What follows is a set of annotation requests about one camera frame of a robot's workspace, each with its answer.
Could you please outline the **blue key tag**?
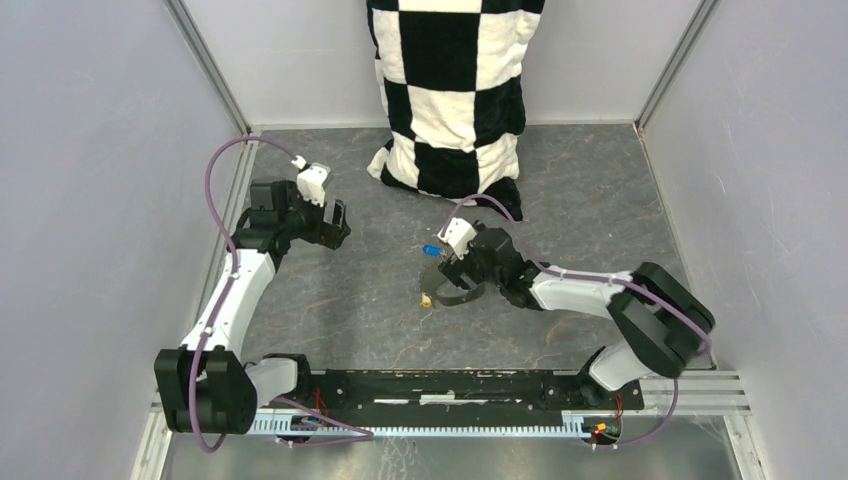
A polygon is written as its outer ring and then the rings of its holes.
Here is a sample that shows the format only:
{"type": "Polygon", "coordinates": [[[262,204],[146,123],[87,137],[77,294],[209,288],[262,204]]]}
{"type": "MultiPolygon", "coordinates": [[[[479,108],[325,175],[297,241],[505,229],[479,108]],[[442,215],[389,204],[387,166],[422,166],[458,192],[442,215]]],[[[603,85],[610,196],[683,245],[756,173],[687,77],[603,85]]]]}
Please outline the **blue key tag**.
{"type": "Polygon", "coordinates": [[[439,257],[442,255],[442,249],[435,245],[424,245],[422,252],[428,256],[439,257]]]}

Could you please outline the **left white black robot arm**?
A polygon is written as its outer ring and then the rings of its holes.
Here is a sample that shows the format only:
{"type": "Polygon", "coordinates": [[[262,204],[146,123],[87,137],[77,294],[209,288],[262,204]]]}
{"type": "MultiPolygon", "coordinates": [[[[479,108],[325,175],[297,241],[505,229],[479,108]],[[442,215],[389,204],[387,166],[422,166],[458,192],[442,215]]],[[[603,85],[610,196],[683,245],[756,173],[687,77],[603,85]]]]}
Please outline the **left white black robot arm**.
{"type": "Polygon", "coordinates": [[[218,283],[199,320],[175,349],[155,358],[154,373],[168,428],[173,432],[247,433],[259,408],[280,398],[306,405],[314,381],[302,354],[267,354],[247,366],[242,347],[260,298],[294,241],[338,249],[351,229],[346,205],[309,201],[295,182],[252,181],[249,206],[230,238],[218,283]]]}

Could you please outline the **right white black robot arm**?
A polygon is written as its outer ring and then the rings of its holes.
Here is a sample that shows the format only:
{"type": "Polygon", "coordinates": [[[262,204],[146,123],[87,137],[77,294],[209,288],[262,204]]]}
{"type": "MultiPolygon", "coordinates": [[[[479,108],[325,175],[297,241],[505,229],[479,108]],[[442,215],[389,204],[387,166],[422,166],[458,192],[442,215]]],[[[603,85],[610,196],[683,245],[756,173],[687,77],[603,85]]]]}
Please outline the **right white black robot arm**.
{"type": "Polygon", "coordinates": [[[437,234],[450,256],[422,277],[421,291],[444,306],[476,300],[486,286],[517,308],[573,311],[612,321],[622,340],[596,352],[577,382],[580,400],[602,408],[649,374],[675,379],[707,350],[713,314],[660,265],[633,271],[567,270],[524,258],[502,228],[455,218],[437,234]]]}

